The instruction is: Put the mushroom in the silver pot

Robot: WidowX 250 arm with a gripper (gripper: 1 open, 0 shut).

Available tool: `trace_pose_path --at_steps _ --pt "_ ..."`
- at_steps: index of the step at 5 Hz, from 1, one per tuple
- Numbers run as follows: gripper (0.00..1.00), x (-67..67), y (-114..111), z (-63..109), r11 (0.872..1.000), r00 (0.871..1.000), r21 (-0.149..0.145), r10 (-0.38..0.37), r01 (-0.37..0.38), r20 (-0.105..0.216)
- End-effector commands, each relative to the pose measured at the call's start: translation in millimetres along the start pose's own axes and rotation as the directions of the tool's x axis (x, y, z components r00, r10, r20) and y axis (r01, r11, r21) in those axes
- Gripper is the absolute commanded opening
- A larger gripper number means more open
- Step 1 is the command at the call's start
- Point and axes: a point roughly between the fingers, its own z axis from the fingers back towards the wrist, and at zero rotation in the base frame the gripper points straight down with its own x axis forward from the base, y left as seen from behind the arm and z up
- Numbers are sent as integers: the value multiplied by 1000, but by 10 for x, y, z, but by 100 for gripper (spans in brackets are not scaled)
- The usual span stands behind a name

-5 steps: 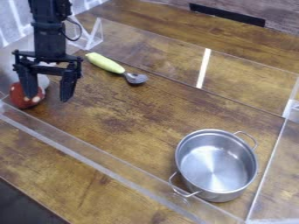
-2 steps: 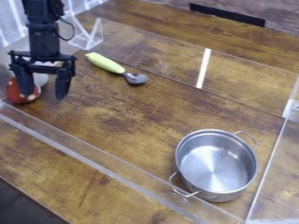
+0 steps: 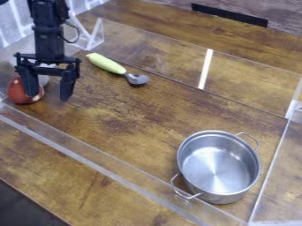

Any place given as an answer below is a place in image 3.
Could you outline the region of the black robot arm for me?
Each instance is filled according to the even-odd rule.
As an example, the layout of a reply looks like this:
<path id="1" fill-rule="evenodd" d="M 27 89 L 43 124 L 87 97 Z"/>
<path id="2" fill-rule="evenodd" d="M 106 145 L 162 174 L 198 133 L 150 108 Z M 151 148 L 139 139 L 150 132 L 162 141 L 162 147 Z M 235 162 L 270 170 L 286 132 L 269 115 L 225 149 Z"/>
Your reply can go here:
<path id="1" fill-rule="evenodd" d="M 39 75 L 58 76 L 60 100 L 67 101 L 80 77 L 82 60 L 66 56 L 63 24 L 70 19 L 66 0 L 27 0 L 34 19 L 35 54 L 16 53 L 15 71 L 19 73 L 26 94 L 39 94 Z"/>

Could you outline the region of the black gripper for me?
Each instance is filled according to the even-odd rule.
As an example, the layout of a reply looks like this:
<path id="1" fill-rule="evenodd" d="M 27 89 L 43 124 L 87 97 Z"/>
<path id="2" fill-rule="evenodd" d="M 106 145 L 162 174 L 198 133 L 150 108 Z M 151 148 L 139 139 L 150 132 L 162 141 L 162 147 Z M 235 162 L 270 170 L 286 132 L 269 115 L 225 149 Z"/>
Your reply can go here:
<path id="1" fill-rule="evenodd" d="M 35 54 L 15 53 L 15 71 L 20 75 L 26 94 L 35 97 L 39 94 L 38 74 L 59 76 L 60 100 L 66 102 L 74 93 L 76 78 L 80 77 L 82 60 L 71 56 L 46 59 Z"/>

